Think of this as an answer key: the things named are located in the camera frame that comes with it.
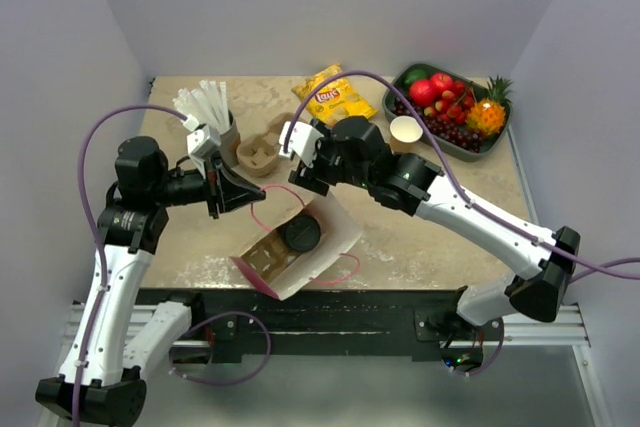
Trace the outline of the brown paper coffee cup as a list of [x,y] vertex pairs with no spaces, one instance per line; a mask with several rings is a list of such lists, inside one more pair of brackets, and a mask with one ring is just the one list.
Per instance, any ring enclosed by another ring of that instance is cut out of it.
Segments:
[[395,153],[410,153],[420,142],[423,129],[411,116],[398,116],[389,124],[391,149]]

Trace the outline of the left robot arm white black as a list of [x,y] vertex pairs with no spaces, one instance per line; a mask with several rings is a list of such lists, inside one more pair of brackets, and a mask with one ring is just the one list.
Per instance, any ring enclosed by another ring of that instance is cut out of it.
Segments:
[[126,337],[141,282],[168,223],[168,208],[206,205],[211,217],[265,199],[265,192],[224,162],[201,131],[188,137],[196,168],[172,169],[155,139],[124,141],[117,181],[100,214],[91,292],[59,373],[39,382],[35,398],[74,424],[132,426],[146,399],[147,378],[180,337],[207,327],[199,294],[172,294],[132,339]]

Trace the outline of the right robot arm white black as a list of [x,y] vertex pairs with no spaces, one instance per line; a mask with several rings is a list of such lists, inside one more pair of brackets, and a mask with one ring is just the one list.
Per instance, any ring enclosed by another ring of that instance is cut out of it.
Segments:
[[442,168],[417,154],[393,152],[362,116],[334,126],[288,121],[279,144],[281,156],[300,160],[290,183],[320,195],[339,183],[363,188],[380,205],[445,227],[510,268],[499,280],[458,289],[430,318],[432,329],[466,340],[512,313],[556,319],[580,244],[573,229],[533,226],[473,193],[459,194]]

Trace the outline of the paper bag pink white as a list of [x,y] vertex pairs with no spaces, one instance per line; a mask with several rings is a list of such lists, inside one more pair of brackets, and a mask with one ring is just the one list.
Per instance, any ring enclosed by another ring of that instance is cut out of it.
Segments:
[[[323,285],[323,273],[343,257],[350,255],[362,235],[362,229],[349,215],[338,199],[331,193],[326,196],[304,194],[298,189],[282,183],[267,184],[267,206],[273,216],[262,219],[256,213],[256,206],[250,206],[250,216],[259,227],[259,235],[250,240],[239,254],[231,257],[231,262],[248,281],[251,287],[276,300],[285,300],[309,284]],[[309,214],[320,224],[322,235],[319,244],[300,256],[274,281],[266,283],[254,272],[239,268],[235,260],[271,232],[299,214]]]

